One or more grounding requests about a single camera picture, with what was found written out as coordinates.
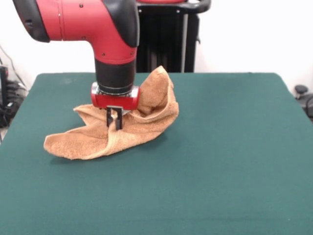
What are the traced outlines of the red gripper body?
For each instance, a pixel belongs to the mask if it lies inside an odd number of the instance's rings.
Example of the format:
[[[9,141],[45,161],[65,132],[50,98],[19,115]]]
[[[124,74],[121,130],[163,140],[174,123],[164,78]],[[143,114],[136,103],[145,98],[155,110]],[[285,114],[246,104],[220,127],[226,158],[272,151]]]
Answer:
[[[123,110],[135,110],[138,107],[140,87],[133,86],[131,91],[123,95],[105,94],[100,91],[97,82],[91,86],[91,101],[94,107],[100,109],[121,108]]]

